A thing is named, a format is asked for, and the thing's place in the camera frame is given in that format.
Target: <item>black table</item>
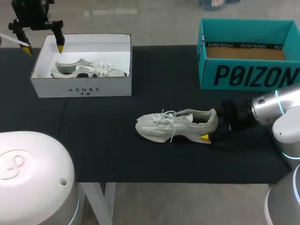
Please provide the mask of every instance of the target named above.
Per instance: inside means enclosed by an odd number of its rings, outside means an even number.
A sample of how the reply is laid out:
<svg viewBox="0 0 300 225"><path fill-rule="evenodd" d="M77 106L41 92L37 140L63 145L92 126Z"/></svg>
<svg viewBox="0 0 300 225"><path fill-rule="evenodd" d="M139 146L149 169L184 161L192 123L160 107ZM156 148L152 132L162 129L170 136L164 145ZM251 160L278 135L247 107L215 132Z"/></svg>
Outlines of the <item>black table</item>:
<svg viewBox="0 0 300 225"><path fill-rule="evenodd" d="M39 99L29 80L37 53L0 49L0 131L55 137L79 182L275 183L290 171L261 127L214 148L182 137L155 143L136 133L135 120L144 114L209 110L259 95L201 90L196 46L134 47L131 97Z"/></svg>

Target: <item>gray floor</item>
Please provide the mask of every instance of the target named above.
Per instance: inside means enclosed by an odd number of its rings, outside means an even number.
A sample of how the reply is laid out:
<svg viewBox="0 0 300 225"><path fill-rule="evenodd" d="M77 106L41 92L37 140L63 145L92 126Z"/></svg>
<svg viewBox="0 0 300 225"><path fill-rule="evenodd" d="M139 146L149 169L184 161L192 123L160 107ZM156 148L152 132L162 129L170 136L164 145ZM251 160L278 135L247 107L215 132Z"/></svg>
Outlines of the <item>gray floor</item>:
<svg viewBox="0 0 300 225"><path fill-rule="evenodd" d="M14 19L11 0L0 0L0 32ZM294 19L299 0L243 0L206 12L196 0L56 0L51 20L64 21L64 33L131 33L133 45L196 44L201 17ZM27 31L40 47L50 31ZM19 47L3 41L2 47ZM115 225L266 225L265 185L119 183Z"/></svg>

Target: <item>white sneaker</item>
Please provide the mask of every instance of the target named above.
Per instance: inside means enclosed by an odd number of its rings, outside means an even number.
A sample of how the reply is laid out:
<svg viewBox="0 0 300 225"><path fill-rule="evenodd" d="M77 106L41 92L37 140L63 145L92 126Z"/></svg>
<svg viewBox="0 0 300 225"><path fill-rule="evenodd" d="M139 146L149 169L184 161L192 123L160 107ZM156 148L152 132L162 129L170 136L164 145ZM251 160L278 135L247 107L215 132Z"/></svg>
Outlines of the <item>white sneaker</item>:
<svg viewBox="0 0 300 225"><path fill-rule="evenodd" d="M154 113L137 119L137 132L148 140L163 143L176 135L193 142L210 144L209 134L218 127L218 116L214 109L208 112L186 109L180 112Z"/></svg>
<svg viewBox="0 0 300 225"><path fill-rule="evenodd" d="M110 64L97 61L88 62L84 59L73 64L55 62L51 76L53 78L127 76L123 70L112 67L113 65Z"/></svg>

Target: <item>white shoe box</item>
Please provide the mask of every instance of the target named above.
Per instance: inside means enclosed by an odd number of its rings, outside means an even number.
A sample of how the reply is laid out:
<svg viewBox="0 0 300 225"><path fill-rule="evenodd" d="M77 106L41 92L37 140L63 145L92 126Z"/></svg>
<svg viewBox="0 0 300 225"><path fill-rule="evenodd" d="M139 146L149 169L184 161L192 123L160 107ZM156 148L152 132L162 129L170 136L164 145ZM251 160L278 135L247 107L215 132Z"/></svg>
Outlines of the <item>white shoe box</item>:
<svg viewBox="0 0 300 225"><path fill-rule="evenodd" d="M130 96L132 46L129 34L65 34L60 54L54 35L48 35L32 71L31 81L40 98ZM79 59L113 64L128 77L52 78L55 61Z"/></svg>

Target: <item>shoelace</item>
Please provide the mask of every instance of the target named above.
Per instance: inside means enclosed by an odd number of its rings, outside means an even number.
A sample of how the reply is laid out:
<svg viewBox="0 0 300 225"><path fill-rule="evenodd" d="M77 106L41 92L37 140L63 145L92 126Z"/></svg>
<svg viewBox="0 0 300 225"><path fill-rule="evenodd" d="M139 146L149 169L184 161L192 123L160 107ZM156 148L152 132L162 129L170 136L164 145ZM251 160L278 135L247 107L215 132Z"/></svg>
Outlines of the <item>shoelace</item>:
<svg viewBox="0 0 300 225"><path fill-rule="evenodd" d="M111 71L113 64L105 64L98 61L92 61L91 70L89 71L89 75L93 76L96 74L98 77L106 76L109 71Z"/></svg>
<svg viewBox="0 0 300 225"><path fill-rule="evenodd" d="M164 112L164 110L162 110L161 114L159 114L159 115L154 114L153 117L152 117L153 122L155 122L156 124L160 124L161 121L168 121L173 125L174 132L171 136L171 141L170 142L172 142L172 139L173 139L173 137L175 135L175 132L176 132L176 126L174 124L174 119L172 119L172 117L174 117L174 116L172 115L172 113L176 113L176 112L175 111Z"/></svg>

